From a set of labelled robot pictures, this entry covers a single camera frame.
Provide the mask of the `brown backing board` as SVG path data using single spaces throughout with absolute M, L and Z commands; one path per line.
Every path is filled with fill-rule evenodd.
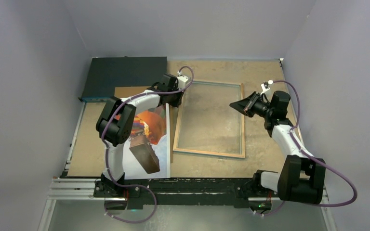
M 114 89 L 114 96 L 117 98 L 127 98 L 139 93 L 142 93 L 144 90 L 149 88 L 149 86 L 134 86 L 134 87 L 115 87 Z M 173 139 L 172 139 L 172 113 L 170 106 L 166 106 L 166 112 L 167 114 L 167 134 L 168 134 L 168 150 L 170 154 L 170 163 L 173 162 L 173 151 L 172 151 L 172 145 L 173 145 Z

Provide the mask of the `hot air balloon photo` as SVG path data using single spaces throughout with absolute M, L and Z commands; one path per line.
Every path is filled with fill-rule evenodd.
M 171 154 L 166 105 L 138 113 L 123 147 L 125 179 L 161 179 L 171 176 Z

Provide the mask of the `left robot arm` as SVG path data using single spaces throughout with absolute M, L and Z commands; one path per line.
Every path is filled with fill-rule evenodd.
M 164 74 L 162 80 L 126 98 L 111 97 L 96 123 L 105 145 L 101 181 L 113 197 L 124 192 L 124 179 L 170 177 L 168 106 L 178 107 L 192 78 Z

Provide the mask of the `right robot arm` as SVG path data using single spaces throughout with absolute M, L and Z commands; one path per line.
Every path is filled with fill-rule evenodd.
M 325 162 L 312 154 L 303 154 L 305 148 L 287 118 L 290 99 L 288 93 L 275 91 L 271 101 L 266 102 L 259 93 L 253 92 L 245 99 L 230 103 L 231 108 L 244 116 L 262 117 L 264 128 L 286 156 L 281 172 L 258 170 L 253 175 L 251 189 L 258 196 L 272 190 L 283 201 L 318 205 L 323 197 Z

